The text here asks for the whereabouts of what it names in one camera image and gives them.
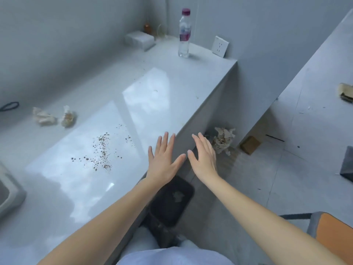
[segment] tiled floor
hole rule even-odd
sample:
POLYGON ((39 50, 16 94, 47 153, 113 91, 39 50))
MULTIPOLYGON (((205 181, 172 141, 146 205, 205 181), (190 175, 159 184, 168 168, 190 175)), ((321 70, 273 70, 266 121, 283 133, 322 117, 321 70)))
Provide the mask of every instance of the tiled floor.
MULTIPOLYGON (((220 175, 276 214, 326 211, 353 227, 353 183, 338 175, 346 147, 353 146, 353 106, 336 94, 339 83, 353 84, 351 21, 338 26, 250 131, 261 146, 251 156, 238 149, 218 156, 220 175)), ((188 162, 180 175, 196 192, 178 232, 234 264, 272 264, 188 162)), ((306 231, 309 221, 292 223, 306 231)))

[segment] orange chair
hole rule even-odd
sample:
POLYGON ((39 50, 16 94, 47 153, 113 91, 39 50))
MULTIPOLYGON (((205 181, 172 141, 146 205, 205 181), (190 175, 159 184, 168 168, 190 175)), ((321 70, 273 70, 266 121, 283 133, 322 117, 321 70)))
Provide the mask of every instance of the orange chair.
POLYGON ((307 233, 344 262, 353 265, 353 229, 329 213, 281 215, 284 219, 310 219, 307 233))

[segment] white pants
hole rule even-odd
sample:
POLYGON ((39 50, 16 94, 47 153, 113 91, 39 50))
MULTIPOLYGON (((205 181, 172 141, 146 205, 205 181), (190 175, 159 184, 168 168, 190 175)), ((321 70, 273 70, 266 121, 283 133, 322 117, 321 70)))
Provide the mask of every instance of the white pants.
MULTIPOLYGON (((190 240, 182 241, 179 247, 198 248, 197 245, 190 240)), ((149 229, 141 226, 135 231, 132 239, 121 252, 120 259, 130 253, 153 249, 159 249, 156 239, 149 229)))

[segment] bottle cap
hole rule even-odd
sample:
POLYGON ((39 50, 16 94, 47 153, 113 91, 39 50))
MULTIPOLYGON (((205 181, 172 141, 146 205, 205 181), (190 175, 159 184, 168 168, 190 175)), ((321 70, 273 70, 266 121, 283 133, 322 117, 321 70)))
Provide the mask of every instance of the bottle cap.
POLYGON ((181 14, 183 16, 190 16, 190 9, 189 8, 183 8, 183 12, 181 14))

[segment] water bottle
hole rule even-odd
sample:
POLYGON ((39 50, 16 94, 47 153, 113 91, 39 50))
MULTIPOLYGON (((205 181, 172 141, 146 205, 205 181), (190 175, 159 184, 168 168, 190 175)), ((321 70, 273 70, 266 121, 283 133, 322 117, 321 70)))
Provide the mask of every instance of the water bottle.
POLYGON ((179 56, 189 57, 189 43, 191 36, 190 9, 184 8, 179 22, 179 56))

